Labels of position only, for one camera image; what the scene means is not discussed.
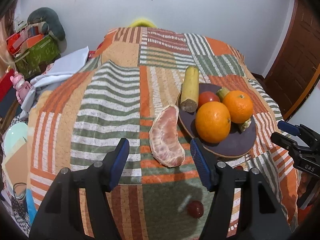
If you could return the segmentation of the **green storage box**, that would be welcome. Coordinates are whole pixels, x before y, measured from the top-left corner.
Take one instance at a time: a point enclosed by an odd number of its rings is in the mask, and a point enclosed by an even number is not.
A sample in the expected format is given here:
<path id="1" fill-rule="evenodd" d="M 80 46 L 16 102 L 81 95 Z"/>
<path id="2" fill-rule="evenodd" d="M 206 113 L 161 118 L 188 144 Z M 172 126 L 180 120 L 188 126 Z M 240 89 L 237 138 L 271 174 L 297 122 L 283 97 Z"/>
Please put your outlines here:
<path id="1" fill-rule="evenodd" d="M 59 57 L 60 51 L 57 42 L 50 35 L 47 35 L 24 53 L 18 55 L 14 63 L 17 71 L 28 79 L 44 72 L 40 68 L 40 64 L 48 65 Z"/>

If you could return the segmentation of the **red tomato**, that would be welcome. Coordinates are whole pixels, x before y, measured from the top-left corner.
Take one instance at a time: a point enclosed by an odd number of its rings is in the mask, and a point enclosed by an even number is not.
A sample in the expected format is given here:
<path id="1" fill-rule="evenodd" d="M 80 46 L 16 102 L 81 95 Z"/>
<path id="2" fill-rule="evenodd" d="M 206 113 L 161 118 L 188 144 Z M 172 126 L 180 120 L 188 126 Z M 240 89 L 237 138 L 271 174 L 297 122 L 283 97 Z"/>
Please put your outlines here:
<path id="1" fill-rule="evenodd" d="M 211 91 L 205 91 L 199 95 L 198 108 L 208 102 L 220 102 L 220 98 Z"/>

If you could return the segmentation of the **grey plush pillow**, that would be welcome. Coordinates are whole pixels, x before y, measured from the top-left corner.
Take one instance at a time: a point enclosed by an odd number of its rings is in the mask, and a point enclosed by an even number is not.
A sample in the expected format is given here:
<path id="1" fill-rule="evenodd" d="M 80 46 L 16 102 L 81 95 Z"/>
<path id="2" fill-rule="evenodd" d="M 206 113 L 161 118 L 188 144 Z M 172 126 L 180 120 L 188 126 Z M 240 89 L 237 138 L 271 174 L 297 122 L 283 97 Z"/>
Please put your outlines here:
<path id="1" fill-rule="evenodd" d="M 40 34 L 48 34 L 57 41 L 65 39 L 65 31 L 57 13 L 48 7 L 41 7 L 33 11 L 27 19 L 27 23 L 38 27 Z"/>

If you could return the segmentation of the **pink toy figure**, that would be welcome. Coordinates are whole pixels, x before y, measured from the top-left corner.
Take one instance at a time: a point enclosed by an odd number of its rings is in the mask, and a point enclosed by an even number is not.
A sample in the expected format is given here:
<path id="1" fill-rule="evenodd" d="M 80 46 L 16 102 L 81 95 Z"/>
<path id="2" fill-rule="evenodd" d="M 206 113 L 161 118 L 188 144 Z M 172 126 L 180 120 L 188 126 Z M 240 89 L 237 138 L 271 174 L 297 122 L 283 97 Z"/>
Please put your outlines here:
<path id="1" fill-rule="evenodd" d="M 32 85 L 24 78 L 23 74 L 19 72 L 14 72 L 14 75 L 10 77 L 10 80 L 13 88 L 16 90 L 17 101 L 21 105 L 29 90 L 32 88 Z"/>

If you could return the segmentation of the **purple round plate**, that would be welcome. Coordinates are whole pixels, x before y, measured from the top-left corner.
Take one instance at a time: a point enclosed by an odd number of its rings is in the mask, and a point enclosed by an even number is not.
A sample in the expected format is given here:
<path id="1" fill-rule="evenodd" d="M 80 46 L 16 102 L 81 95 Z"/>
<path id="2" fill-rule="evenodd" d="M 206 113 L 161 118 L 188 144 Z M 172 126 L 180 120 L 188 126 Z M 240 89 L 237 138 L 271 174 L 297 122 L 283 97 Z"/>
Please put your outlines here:
<path id="1" fill-rule="evenodd" d="M 184 130 L 209 152 L 234 159 L 253 148 L 257 136 L 248 93 L 205 83 L 182 85 L 177 105 Z"/>

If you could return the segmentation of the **white cloth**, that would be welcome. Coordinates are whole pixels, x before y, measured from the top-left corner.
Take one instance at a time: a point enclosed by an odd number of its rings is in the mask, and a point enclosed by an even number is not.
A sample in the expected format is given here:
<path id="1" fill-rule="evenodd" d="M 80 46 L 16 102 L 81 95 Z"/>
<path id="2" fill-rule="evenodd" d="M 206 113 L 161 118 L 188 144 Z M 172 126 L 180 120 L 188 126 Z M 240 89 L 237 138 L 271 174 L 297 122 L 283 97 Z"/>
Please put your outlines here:
<path id="1" fill-rule="evenodd" d="M 78 49 L 68 55 L 57 59 L 51 66 L 50 70 L 33 78 L 31 89 L 21 105 L 19 118 L 26 120 L 30 110 L 36 105 L 40 95 L 50 88 L 55 89 L 61 83 L 77 73 L 87 62 L 89 47 Z"/>

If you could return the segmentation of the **peeled pomelo segment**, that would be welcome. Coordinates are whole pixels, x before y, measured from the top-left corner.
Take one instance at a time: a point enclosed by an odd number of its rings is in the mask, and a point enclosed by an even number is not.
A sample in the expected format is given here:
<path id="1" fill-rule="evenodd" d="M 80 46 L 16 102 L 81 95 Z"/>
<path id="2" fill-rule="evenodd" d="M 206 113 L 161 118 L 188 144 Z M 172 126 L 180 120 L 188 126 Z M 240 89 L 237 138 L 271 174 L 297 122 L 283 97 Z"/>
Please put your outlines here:
<path id="1" fill-rule="evenodd" d="M 185 150 L 178 140 L 177 121 L 179 109 L 168 105 L 157 115 L 149 131 L 152 156 L 163 166 L 180 166 L 185 160 Z"/>

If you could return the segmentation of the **brown wooden door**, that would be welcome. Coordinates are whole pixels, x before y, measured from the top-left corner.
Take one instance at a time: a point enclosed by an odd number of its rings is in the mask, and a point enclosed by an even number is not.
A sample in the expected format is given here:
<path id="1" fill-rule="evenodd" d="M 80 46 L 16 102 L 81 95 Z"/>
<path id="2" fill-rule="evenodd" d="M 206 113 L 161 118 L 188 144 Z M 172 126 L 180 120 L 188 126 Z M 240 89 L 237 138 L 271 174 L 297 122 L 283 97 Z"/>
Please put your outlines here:
<path id="1" fill-rule="evenodd" d="M 265 86 L 284 120 L 288 120 L 318 81 L 319 20 L 302 0 L 295 0 L 289 29 L 265 78 Z"/>

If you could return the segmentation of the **red gift box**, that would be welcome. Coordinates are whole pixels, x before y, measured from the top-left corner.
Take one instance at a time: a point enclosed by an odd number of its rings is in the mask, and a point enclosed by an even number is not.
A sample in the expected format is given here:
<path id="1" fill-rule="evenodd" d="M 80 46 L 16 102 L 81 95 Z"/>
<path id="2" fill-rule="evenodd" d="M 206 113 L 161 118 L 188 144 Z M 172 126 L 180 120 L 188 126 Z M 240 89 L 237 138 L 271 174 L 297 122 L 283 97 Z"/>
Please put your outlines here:
<path id="1" fill-rule="evenodd" d="M 6 96 L 10 88 L 12 87 L 11 77 L 14 76 L 14 70 L 10 68 L 2 77 L 0 81 L 0 101 Z"/>

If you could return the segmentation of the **mint green plate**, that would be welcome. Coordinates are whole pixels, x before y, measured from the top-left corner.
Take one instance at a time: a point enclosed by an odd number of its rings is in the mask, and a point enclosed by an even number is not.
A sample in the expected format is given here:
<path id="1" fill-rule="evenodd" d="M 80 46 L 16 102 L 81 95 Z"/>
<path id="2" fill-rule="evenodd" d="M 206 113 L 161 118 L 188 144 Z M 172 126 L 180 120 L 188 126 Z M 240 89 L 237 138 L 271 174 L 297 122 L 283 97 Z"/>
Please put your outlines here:
<path id="1" fill-rule="evenodd" d="M 23 142 L 27 139 L 27 130 L 28 126 L 24 122 L 18 122 L 14 125 L 12 125 L 5 134 L 4 140 L 3 140 L 3 149 L 4 154 L 8 155 L 10 151 L 13 149 L 13 146 L 18 142 L 20 139 L 23 140 Z"/>

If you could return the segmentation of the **large orange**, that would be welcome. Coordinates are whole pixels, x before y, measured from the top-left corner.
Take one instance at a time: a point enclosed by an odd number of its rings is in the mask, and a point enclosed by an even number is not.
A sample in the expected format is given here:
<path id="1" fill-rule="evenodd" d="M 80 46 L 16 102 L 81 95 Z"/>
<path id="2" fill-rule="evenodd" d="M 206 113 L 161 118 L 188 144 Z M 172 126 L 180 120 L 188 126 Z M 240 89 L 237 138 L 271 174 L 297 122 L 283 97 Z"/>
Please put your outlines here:
<path id="1" fill-rule="evenodd" d="M 253 101 L 248 94 L 240 90 L 228 92 L 222 103 L 228 108 L 231 121 L 235 124 L 242 124 L 253 115 Z"/>
<path id="2" fill-rule="evenodd" d="M 221 102 L 205 103 L 196 113 L 195 127 L 202 140 L 210 144 L 218 144 L 230 133 L 230 112 Z"/>

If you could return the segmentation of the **dark red grape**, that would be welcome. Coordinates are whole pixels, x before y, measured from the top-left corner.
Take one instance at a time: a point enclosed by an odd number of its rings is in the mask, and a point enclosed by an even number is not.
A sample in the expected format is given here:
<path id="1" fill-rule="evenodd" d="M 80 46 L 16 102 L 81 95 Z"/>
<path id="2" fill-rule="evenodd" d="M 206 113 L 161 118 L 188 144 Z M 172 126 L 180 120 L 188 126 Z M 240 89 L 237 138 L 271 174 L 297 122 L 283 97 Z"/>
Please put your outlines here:
<path id="1" fill-rule="evenodd" d="M 204 214 L 203 204 L 198 200 L 192 200 L 187 205 L 187 214 L 196 219 L 201 218 Z"/>

